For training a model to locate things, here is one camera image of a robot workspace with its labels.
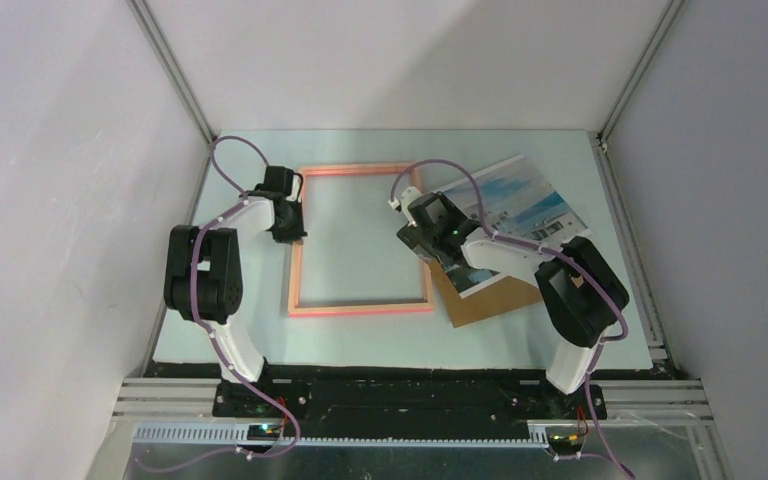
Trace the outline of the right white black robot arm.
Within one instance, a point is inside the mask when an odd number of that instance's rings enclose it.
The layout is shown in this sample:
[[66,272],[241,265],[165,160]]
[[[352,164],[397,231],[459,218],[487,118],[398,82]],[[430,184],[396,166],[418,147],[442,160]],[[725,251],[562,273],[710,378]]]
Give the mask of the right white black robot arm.
[[485,229],[440,192],[409,187],[389,199],[405,225],[397,236],[422,261],[458,273],[489,270],[539,290],[561,339],[546,371],[541,392],[545,411],[566,418],[582,403],[579,387],[592,373],[609,329],[619,325],[629,294],[593,242],[574,236],[558,248]]

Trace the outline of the orange wooden picture frame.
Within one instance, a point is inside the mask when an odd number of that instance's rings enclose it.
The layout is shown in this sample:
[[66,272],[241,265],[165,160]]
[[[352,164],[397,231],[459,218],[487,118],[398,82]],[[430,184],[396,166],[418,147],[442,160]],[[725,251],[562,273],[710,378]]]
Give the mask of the orange wooden picture frame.
[[[316,177],[353,177],[353,176],[380,176],[395,175],[396,182],[403,175],[410,175],[410,188],[422,187],[421,177],[418,172],[409,173],[408,163],[379,163],[379,164],[355,164],[355,165],[324,165],[302,167],[299,175],[305,182],[310,182]],[[434,310],[433,287],[430,268],[420,260],[418,272],[420,274],[420,293],[418,299],[406,300],[351,300],[330,302],[319,306],[304,305],[301,300],[302,274],[304,260],[304,241],[299,240],[292,244],[289,267],[289,289],[287,300],[287,312],[290,317],[323,317],[323,316],[351,316],[373,314],[403,314],[425,313]]]

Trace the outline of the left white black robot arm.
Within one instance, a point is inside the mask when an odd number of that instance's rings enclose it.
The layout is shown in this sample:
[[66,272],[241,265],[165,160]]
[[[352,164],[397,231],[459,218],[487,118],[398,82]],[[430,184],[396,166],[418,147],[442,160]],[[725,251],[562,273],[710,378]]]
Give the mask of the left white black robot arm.
[[243,383],[237,402],[252,416],[272,411],[276,390],[259,379],[265,357],[235,318],[244,300],[241,244],[261,233],[279,244],[302,240],[303,186],[302,173],[268,166],[263,181],[229,209],[202,226],[177,225],[169,234],[165,306],[206,331],[222,378]]

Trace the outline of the building and sky photo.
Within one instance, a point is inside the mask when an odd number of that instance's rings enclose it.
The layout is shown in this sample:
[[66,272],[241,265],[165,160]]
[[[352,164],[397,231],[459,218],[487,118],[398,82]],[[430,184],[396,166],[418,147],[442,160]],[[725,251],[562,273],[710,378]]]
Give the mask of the building and sky photo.
[[504,235],[553,248],[575,236],[591,235],[573,206],[522,154],[478,170],[473,177],[479,195],[466,178],[439,189],[473,221],[483,220]]

